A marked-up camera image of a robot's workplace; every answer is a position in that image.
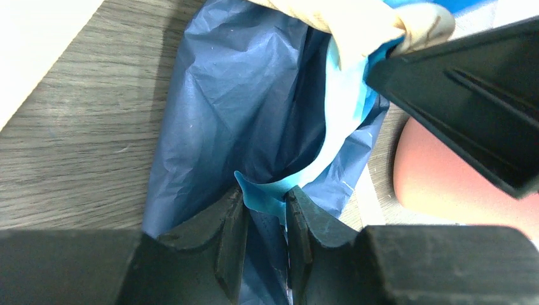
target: white surface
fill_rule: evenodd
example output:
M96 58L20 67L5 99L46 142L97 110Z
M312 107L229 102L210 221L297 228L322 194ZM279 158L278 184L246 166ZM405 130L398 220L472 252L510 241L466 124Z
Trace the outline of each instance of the white surface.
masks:
M498 0L494 26L510 24L539 15L537 0Z
M0 130L103 0L0 0Z
M355 191L357 194L361 194L356 203L363 226L386 224L368 166L365 166L361 173Z

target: gray wood grain table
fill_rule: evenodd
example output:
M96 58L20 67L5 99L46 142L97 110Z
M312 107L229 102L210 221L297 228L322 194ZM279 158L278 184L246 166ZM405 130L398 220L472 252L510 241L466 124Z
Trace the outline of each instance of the gray wood grain table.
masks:
M0 228L140 225L175 52L201 3L105 0L0 132Z

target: latex glove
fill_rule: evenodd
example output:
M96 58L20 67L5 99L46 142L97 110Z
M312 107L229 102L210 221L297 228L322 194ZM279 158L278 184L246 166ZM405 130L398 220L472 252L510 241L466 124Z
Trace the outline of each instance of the latex glove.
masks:
M405 36L394 54L446 41L454 18L432 3L392 9L382 0L250 0L333 35L341 69L353 67L383 43Z

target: black plastic holder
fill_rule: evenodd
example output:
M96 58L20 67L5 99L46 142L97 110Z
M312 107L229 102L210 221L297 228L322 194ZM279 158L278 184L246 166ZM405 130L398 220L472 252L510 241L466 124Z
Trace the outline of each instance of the black plastic holder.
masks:
M358 233L298 187L286 200L296 305L539 304L539 253L514 229ZM249 217L232 189L158 241L125 230L0 231L0 303L238 304Z
M539 17L381 61L367 84L509 195L539 190Z

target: plastic bag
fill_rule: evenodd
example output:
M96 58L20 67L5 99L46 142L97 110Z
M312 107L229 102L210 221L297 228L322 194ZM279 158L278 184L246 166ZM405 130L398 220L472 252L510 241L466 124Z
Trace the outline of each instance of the plastic bag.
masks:
M201 8L178 48L150 174L145 232L158 236L207 208L236 183L234 171L265 184L299 172L318 156L326 131L329 40L299 20L246 1L210 0ZM336 157L303 187L335 217L389 106L374 93L370 102ZM251 215L240 304L287 304L288 258L278 217Z

